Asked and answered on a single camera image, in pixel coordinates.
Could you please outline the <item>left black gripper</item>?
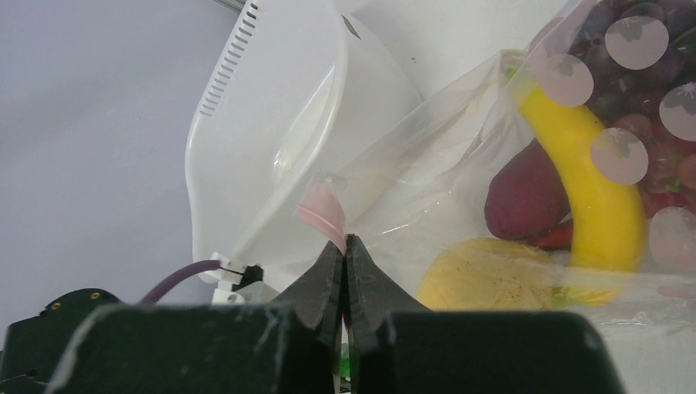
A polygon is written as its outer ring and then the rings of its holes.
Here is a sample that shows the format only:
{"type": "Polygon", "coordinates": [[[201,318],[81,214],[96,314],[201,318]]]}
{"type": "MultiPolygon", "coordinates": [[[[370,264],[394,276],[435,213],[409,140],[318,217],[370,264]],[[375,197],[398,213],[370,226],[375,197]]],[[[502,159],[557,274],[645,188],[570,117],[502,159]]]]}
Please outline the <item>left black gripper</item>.
{"type": "Polygon", "coordinates": [[[8,326],[1,350],[1,392],[44,392],[78,326],[98,307],[120,302],[102,289],[79,289],[49,302],[38,315],[8,326]]]}

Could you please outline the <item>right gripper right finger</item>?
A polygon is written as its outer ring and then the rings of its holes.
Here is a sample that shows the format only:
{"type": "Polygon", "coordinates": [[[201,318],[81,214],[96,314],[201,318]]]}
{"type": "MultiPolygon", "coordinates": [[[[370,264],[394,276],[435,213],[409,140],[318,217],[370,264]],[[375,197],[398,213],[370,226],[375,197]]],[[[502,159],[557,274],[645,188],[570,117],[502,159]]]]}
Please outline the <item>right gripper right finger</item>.
{"type": "Polygon", "coordinates": [[[377,266],[357,235],[346,237],[346,300],[351,391],[393,393],[392,315],[428,308],[377,266]]]}

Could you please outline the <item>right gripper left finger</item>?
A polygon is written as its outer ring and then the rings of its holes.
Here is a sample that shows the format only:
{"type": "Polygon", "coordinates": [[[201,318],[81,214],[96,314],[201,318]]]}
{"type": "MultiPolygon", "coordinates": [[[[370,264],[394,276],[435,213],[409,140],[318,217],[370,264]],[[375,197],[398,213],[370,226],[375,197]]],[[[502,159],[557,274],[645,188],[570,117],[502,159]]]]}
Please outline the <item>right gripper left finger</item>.
{"type": "Polygon", "coordinates": [[[276,299],[282,311],[277,393],[337,393],[344,255],[331,241],[276,299]]]}

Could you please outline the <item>green chili pepper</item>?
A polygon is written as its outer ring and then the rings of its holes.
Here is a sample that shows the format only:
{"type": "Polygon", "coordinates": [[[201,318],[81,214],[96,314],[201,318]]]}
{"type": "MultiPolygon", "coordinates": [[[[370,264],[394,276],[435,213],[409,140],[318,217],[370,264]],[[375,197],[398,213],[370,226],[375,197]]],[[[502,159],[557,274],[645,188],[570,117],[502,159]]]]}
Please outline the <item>green chili pepper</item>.
{"type": "Polygon", "coordinates": [[[350,346],[348,343],[341,344],[339,373],[341,379],[350,381],[350,346]]]}

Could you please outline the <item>yellow lemon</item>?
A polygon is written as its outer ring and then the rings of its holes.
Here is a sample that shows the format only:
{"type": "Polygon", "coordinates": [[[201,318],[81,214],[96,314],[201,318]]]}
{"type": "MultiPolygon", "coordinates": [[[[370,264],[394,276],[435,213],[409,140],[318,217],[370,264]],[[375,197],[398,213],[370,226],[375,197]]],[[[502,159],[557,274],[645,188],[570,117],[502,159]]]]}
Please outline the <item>yellow lemon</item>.
{"type": "Polygon", "coordinates": [[[548,310],[555,273],[552,258],[538,248],[474,238],[433,260],[416,299],[432,310],[548,310]]]}

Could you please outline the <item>red chili pepper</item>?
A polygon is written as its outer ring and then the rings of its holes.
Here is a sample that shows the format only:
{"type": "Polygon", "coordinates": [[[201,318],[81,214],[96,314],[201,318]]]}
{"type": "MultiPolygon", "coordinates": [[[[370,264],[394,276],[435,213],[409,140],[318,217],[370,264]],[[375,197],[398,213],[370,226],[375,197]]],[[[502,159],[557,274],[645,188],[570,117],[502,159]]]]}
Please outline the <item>red chili pepper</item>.
{"type": "Polygon", "coordinates": [[[573,237],[573,220],[558,223],[526,241],[527,245],[546,251],[570,250],[573,237]]]}

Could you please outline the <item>white plastic basket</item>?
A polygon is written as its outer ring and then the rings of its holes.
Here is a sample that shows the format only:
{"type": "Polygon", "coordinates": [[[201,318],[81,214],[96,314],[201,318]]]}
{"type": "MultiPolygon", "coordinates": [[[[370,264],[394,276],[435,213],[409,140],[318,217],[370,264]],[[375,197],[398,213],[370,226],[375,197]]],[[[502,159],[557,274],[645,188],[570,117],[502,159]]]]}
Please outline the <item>white plastic basket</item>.
{"type": "Polygon", "coordinates": [[[192,256],[305,262],[326,237],[295,212],[421,104],[382,42],[333,1],[248,1],[185,148],[192,256]]]}

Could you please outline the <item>clear pink zip bag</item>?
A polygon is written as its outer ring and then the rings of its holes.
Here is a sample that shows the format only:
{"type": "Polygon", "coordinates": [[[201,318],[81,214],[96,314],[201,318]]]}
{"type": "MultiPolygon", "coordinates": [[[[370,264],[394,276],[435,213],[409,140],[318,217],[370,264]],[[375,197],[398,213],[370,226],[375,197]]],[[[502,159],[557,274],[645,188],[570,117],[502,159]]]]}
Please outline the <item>clear pink zip bag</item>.
{"type": "Polygon", "coordinates": [[[318,176],[296,213],[357,233],[430,309],[693,328],[694,2],[573,1],[318,176]]]}

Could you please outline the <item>yellow banana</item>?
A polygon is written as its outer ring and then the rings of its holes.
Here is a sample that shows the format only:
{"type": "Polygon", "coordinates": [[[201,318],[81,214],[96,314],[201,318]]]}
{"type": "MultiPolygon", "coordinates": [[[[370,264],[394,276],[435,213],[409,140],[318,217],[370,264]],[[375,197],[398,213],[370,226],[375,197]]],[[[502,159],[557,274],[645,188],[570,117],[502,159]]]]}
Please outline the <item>yellow banana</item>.
{"type": "Polygon", "coordinates": [[[507,79],[518,113],[551,159],[570,203],[570,260],[555,297],[562,305],[607,305],[642,265],[648,228],[639,189],[596,168],[591,143],[605,127],[587,107],[554,102],[523,69],[509,71],[507,79]]]}

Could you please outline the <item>red grape bunch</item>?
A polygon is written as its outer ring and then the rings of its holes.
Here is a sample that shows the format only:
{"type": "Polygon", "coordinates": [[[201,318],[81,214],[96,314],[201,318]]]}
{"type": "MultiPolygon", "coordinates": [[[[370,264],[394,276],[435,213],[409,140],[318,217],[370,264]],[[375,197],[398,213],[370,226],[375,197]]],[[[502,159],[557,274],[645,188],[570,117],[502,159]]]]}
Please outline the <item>red grape bunch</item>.
{"type": "Polygon", "coordinates": [[[636,135],[648,151],[639,182],[647,218],[669,206],[695,210],[695,142],[671,133],[660,109],[682,109],[695,130],[695,3],[693,1],[595,1],[568,53],[588,66],[594,88],[588,108],[605,126],[636,135]],[[646,23],[666,28],[659,59],[642,70],[620,65],[607,51],[614,26],[624,43],[636,43],[646,23]]]}

